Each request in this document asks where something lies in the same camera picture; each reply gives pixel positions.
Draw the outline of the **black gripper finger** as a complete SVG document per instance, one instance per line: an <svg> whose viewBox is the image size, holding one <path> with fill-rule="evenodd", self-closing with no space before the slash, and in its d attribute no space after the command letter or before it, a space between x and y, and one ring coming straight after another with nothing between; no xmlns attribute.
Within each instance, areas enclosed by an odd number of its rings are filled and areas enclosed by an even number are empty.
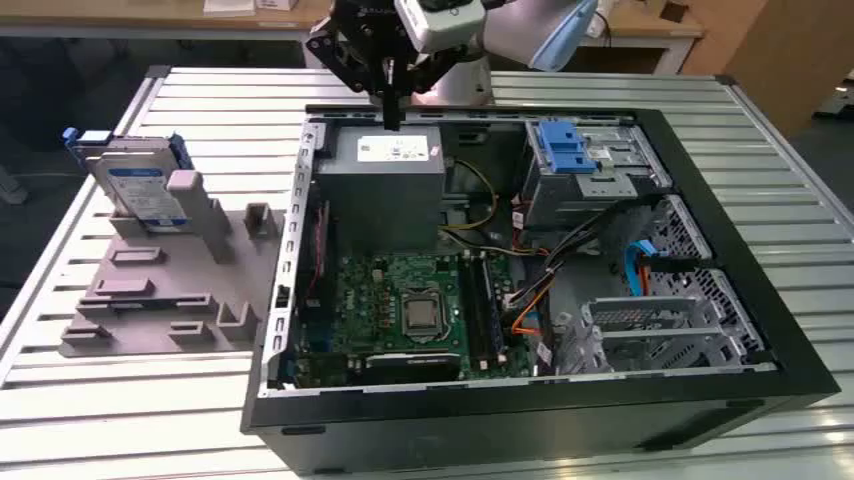
<svg viewBox="0 0 854 480"><path fill-rule="evenodd" d="M468 51L458 45L428 54L420 61L412 46L400 47L394 56L394 130L400 128L403 107L414 93L426 93Z"/></svg>
<svg viewBox="0 0 854 480"><path fill-rule="evenodd" d="M370 65L350 44L339 41L339 28L332 18L324 18L310 31L304 41L308 52L356 93L367 93L382 109L383 127L396 129L396 100L388 95L382 67Z"/></svg>

